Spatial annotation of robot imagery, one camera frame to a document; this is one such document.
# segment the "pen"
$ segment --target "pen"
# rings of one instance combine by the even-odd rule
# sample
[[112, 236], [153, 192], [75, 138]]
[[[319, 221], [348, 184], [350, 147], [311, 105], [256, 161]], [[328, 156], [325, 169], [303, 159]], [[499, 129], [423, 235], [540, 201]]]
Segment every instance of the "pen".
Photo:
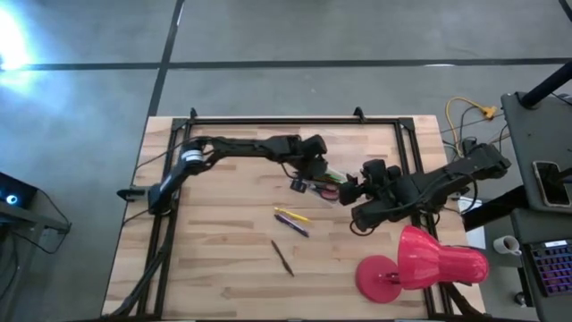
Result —
[[276, 253], [278, 253], [278, 256], [280, 257], [280, 260], [282, 261], [284, 268], [286, 268], [288, 273], [290, 273], [290, 275], [294, 277], [294, 272], [292, 272], [292, 268], [290, 268], [290, 265], [288, 265], [288, 262], [286, 261], [286, 259], [284, 259], [284, 256], [282, 255], [282, 252], [278, 248], [278, 245], [276, 245], [276, 243], [272, 240], [270, 240], [270, 242], [272, 243], [272, 247], [274, 247], [274, 250], [276, 250]]
[[288, 210], [284, 210], [284, 209], [282, 209], [282, 208], [275, 208], [274, 210], [280, 211], [280, 212], [282, 212], [282, 213], [284, 213], [284, 214], [286, 214], [286, 215], [288, 215], [288, 216], [291, 216], [291, 217], [294, 218], [294, 219], [298, 219], [298, 220], [301, 220], [301, 221], [304, 221], [304, 222], [307, 222], [307, 223], [310, 222], [310, 219], [308, 219], [308, 218], [306, 218], [306, 217], [304, 217], [304, 216], [300, 216], [300, 215], [296, 215], [296, 214], [294, 214], [294, 213], [291, 213], [291, 212], [288, 211]]
[[288, 225], [290, 228], [297, 231], [301, 235], [303, 235], [305, 237], [310, 237], [310, 234], [307, 233], [306, 229], [300, 227], [299, 225], [296, 225], [296, 223], [291, 221], [288, 217], [286, 217], [282, 214], [274, 214], [274, 218], [276, 218], [276, 220], [278, 220], [279, 222]]

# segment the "lamp base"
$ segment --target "lamp base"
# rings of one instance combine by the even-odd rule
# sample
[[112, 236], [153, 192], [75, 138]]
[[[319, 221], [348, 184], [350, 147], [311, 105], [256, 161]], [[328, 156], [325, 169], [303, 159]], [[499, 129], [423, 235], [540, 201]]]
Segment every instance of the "lamp base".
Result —
[[370, 301], [389, 303], [400, 296], [401, 285], [383, 280], [383, 276], [397, 271], [397, 265], [385, 256], [364, 258], [356, 269], [356, 286]]

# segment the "keyboard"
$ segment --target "keyboard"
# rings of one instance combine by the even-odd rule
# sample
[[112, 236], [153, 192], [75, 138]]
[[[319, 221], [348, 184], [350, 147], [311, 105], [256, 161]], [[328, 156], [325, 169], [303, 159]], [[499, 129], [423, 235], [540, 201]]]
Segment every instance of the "keyboard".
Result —
[[572, 239], [525, 245], [544, 296], [572, 295]]

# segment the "purple marker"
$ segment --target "purple marker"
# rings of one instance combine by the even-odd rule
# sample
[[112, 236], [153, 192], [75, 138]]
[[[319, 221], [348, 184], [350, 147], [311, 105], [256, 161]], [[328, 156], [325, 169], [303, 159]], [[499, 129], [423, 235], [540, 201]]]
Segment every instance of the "purple marker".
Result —
[[278, 220], [279, 222], [288, 225], [290, 228], [292, 228], [293, 230], [297, 231], [298, 233], [302, 234], [305, 237], [310, 237], [310, 234], [307, 233], [306, 229], [300, 227], [299, 225], [297, 225], [296, 223], [294, 223], [293, 221], [291, 221], [288, 217], [283, 216], [281, 214], [274, 214], [274, 217], [276, 218], [276, 220]]

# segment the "pink lamp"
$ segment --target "pink lamp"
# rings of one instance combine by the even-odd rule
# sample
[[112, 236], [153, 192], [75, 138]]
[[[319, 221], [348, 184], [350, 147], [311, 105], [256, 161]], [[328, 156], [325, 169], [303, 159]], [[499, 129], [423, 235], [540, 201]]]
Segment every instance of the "pink lamp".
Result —
[[370, 301], [388, 303], [401, 289], [418, 290], [439, 282], [480, 283], [489, 263], [478, 250], [441, 246], [429, 233], [408, 225], [401, 232], [398, 265], [385, 256], [363, 259], [356, 286]]

